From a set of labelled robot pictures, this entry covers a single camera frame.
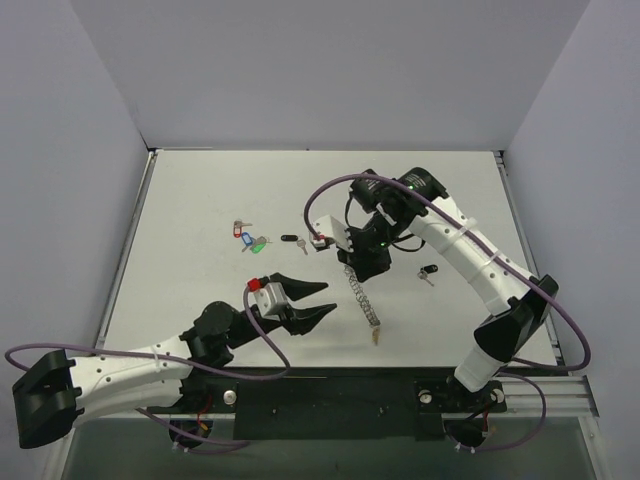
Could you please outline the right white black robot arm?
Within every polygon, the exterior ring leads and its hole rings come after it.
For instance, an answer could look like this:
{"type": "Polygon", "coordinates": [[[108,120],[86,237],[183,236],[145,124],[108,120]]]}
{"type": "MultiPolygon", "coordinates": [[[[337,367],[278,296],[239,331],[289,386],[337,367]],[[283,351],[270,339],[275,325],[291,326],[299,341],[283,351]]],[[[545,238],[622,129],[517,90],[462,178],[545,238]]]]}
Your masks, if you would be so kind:
{"type": "Polygon", "coordinates": [[[377,180],[371,169],[365,174],[352,182],[351,197],[369,214],[368,222],[358,228],[330,219],[327,236],[336,243],[339,260],[363,283],[389,270],[391,244],[409,232],[479,295],[489,316],[475,329],[474,347],[446,386],[449,402],[468,409],[542,327],[558,284],[549,275],[536,278],[503,255],[427,170],[414,167],[401,176],[403,190],[377,180]]]}

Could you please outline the yellow tag key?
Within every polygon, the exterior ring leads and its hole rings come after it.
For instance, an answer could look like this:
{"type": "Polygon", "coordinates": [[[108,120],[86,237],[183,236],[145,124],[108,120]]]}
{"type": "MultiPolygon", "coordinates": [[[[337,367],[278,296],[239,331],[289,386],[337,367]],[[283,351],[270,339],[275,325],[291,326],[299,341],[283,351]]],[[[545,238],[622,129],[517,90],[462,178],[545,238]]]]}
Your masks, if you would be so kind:
{"type": "Polygon", "coordinates": [[[378,345],[380,341],[381,327],[375,326],[371,330],[371,339],[374,345],[378,345]]]}

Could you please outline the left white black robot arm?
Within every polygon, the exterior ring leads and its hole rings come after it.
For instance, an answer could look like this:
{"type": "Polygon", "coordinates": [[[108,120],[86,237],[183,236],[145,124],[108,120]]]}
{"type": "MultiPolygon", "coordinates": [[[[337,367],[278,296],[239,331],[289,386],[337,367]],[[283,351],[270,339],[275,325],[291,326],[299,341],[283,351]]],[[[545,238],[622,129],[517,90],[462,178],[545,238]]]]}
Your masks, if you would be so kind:
{"type": "Polygon", "coordinates": [[[279,273],[250,280],[242,309],[223,301],[207,305],[191,328],[166,340],[129,351],[41,343],[43,356],[27,367],[6,351],[6,361],[22,370],[12,395],[18,442],[23,449],[49,445],[81,424],[115,413],[149,407],[192,412],[206,397],[198,373],[237,380],[228,370],[235,349],[262,339],[278,356],[270,338],[279,328],[292,336],[311,332],[336,304],[297,309],[294,302],[327,289],[325,282],[304,282],[279,273]]]}

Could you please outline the white disc wire keyring holder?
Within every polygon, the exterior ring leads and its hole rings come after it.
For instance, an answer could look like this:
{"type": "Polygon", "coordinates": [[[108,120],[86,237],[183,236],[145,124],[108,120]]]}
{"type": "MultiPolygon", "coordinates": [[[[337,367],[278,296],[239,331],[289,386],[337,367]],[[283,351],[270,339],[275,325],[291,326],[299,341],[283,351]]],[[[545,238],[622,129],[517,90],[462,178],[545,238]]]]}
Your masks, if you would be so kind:
{"type": "Polygon", "coordinates": [[[361,283],[358,281],[354,269],[348,265],[345,265],[344,274],[355,296],[356,302],[358,303],[369,326],[372,329],[379,328],[381,326],[381,322],[375,312],[375,309],[373,308],[371,302],[369,301],[369,298],[366,295],[361,283]]]}

